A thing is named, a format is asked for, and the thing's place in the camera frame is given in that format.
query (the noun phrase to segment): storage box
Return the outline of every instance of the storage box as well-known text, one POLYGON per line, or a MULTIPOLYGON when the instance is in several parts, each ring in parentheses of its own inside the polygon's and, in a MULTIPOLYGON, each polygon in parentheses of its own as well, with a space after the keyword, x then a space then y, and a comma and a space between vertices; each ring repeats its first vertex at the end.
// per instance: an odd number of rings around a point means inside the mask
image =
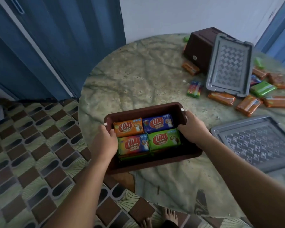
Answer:
POLYGON ((192 32, 184 50, 184 56, 197 65, 204 74, 208 72, 212 48, 218 33, 226 34, 215 27, 192 32))
MULTIPOLYGON (((104 123, 107 130, 110 131, 111 129, 113 129, 114 122, 122 122, 126 120, 133 120, 136 118, 144 119, 158 115, 165 115, 168 113, 171 114, 175 127, 177 127, 179 124, 186 124, 187 119, 184 113, 183 106, 178 102, 108 114, 104 118, 104 123)), ((148 156, 132 159, 129 161, 120 161, 115 155, 109 164, 107 174, 117 174, 122 172, 144 169, 148 167, 164 165, 167 163, 178 162, 201 155, 202 150, 199 149, 195 144, 189 142, 181 133, 180 138, 182 145, 167 148, 163 152, 158 152, 151 157, 148 156)))

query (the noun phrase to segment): foot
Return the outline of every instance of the foot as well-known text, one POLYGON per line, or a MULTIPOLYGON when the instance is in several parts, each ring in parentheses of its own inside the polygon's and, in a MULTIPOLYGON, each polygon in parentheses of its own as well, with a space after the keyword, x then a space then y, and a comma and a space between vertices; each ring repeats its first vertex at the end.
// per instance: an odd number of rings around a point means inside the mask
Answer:
POLYGON ((152 228, 151 219, 147 218, 147 219, 143 220, 140 227, 141 228, 152 228))
POLYGON ((174 222, 176 225, 178 225, 178 219, 175 215, 174 210, 164 208, 163 219, 170 220, 171 222, 174 222))

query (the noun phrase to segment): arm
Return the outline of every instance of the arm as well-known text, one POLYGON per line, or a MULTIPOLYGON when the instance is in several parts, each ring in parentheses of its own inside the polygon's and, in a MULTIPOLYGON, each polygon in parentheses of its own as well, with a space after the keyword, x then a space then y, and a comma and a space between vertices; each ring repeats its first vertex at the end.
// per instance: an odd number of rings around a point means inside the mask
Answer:
POLYGON ((285 227, 285 187, 237 156, 186 111, 179 131, 200 147, 220 173, 249 221, 256 227, 285 227))
POLYGON ((99 126, 99 133, 91 145, 91 162, 67 198, 46 223, 46 228, 93 227, 98 198, 107 167, 118 148, 114 130, 107 132, 99 126))

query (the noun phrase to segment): patterned floor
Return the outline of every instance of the patterned floor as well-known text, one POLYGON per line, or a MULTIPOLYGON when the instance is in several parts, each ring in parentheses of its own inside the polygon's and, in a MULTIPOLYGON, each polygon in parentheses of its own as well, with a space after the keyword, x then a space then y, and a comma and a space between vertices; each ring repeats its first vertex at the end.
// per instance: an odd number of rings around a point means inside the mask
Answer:
MULTIPOLYGON (((80 133, 78 103, 15 103, 0 121, 0 227, 42 227, 65 199, 90 159, 80 133)), ((162 208, 106 176, 94 227, 138 227, 162 208)), ((177 213, 179 227, 247 227, 241 219, 177 213)))

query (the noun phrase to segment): table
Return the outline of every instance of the table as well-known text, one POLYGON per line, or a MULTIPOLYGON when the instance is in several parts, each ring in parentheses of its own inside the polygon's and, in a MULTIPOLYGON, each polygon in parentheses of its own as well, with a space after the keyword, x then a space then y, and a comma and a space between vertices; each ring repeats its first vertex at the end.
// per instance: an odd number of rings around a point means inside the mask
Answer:
MULTIPOLYGON (((199 99, 186 96, 189 82, 204 81, 181 68, 185 34, 167 34, 132 42, 105 57, 90 73, 79 100, 79 123, 90 144, 109 113, 180 102, 208 128, 247 118, 232 107, 210 100, 204 89, 199 99)), ((269 71, 285 75, 282 65, 256 52, 269 71)), ((274 95, 285 95, 275 90, 274 95)), ((260 106, 253 116, 270 115, 285 126, 285 109, 260 106)), ((275 173, 285 185, 285 173, 275 173)), ((243 212, 208 157, 200 157, 114 176, 146 200, 177 211, 215 217, 242 217, 243 212)))

